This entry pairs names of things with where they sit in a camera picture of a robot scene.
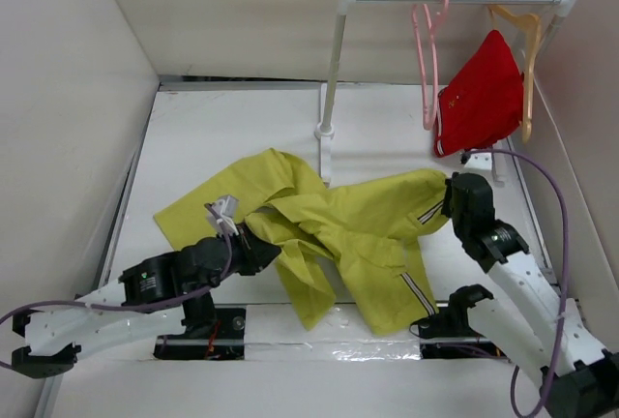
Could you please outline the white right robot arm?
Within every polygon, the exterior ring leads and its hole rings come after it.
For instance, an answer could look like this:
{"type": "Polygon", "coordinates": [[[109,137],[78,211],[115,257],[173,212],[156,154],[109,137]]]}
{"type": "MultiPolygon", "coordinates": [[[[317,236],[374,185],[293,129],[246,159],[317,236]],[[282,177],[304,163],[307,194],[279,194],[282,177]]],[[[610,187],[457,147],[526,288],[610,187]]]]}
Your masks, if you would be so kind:
{"type": "Polygon", "coordinates": [[[496,219],[485,177],[456,173],[443,213],[465,253],[516,306],[506,311],[480,284],[449,297],[450,328],[488,338],[539,388],[552,417],[601,417],[618,408],[618,356],[583,325],[542,274],[516,229],[496,219]]]}

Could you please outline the yellow-green trousers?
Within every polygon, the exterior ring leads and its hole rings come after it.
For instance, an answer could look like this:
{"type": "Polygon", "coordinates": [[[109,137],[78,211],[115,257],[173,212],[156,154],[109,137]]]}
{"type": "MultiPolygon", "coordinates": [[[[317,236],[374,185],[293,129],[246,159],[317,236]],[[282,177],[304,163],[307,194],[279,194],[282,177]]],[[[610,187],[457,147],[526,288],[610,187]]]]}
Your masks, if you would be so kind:
{"type": "Polygon", "coordinates": [[[231,194],[240,202],[236,221],[280,247],[276,269],[306,329],[336,303],[318,262],[326,258],[369,330],[388,336],[437,312],[418,239],[447,221],[441,213],[446,179],[423,168],[328,188],[303,159],[268,149],[229,165],[154,221],[179,251],[214,235],[204,205],[231,194]]]}

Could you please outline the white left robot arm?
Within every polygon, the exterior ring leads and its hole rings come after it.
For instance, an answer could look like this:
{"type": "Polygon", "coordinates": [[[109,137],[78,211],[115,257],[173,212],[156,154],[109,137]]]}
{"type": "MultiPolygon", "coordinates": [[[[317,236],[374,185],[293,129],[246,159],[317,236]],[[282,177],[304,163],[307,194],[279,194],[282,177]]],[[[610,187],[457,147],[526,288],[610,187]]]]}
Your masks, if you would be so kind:
{"type": "Polygon", "coordinates": [[[48,378],[118,345],[152,337],[208,336],[218,323],[212,290],[235,274],[260,273],[280,252],[242,225],[231,236],[206,237],[180,251],[146,258],[72,301],[16,309],[6,318],[24,345],[13,351],[10,368],[30,378],[48,378]]]}

